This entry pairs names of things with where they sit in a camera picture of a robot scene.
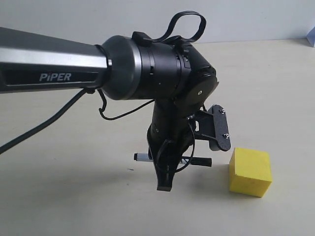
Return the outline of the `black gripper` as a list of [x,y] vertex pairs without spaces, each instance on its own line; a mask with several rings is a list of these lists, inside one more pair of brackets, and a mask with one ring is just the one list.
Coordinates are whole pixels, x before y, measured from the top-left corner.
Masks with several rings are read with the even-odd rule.
[[170,151],[170,147],[174,143],[172,140],[166,139],[157,152],[155,170],[156,170],[156,175],[157,175],[157,190],[158,191],[171,191],[173,178],[175,175],[174,172],[180,172],[192,163],[193,155],[195,151],[195,134],[194,134],[194,130],[190,122],[188,122],[188,126],[189,126],[189,130],[192,136],[191,141],[190,141],[191,144],[188,144],[188,147],[192,146],[192,151],[189,157],[182,157],[179,160],[179,163],[181,163],[181,160],[184,159],[185,161],[184,166],[180,167],[179,169],[175,169],[175,165],[172,165],[172,164],[160,165],[158,163],[158,161],[162,160],[163,155],[167,156],[166,152]]

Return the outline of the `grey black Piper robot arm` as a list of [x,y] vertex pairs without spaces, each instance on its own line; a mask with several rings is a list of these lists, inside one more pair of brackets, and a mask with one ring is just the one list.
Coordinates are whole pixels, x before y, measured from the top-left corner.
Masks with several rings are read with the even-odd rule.
[[214,122],[204,102],[218,86],[216,70],[180,36],[153,40],[135,32],[90,45],[1,28],[1,93],[79,89],[102,100],[147,100],[154,104],[148,156],[157,189],[170,191],[183,153],[195,147],[196,123]]

